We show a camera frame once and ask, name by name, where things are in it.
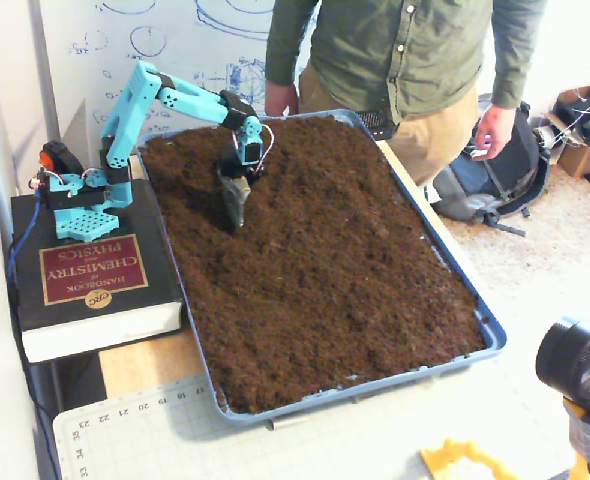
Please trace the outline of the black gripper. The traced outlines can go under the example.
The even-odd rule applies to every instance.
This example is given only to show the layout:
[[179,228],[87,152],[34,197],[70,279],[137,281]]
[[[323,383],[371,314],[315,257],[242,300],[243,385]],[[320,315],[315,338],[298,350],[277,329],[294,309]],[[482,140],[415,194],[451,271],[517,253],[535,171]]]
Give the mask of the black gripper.
[[227,212],[234,228],[244,225],[244,205],[251,193],[248,181],[256,181],[264,175],[264,168],[253,171],[253,165],[244,166],[233,146],[223,148],[218,154],[217,167]]

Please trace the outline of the person right hand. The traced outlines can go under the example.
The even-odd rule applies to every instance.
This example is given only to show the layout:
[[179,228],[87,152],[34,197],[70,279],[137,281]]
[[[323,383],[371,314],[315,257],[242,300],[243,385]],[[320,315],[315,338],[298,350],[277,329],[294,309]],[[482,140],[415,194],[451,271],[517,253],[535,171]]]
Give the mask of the person right hand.
[[281,117],[285,113],[296,115],[299,112],[299,97],[295,85],[266,81],[264,109],[270,117]]

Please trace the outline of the person left hand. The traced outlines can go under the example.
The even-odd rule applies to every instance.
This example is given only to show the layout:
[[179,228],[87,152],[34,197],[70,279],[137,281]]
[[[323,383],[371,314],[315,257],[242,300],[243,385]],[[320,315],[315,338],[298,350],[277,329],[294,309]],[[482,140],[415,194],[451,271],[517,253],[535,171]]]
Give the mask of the person left hand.
[[472,159],[494,159],[512,138],[516,110],[491,104],[477,125]]

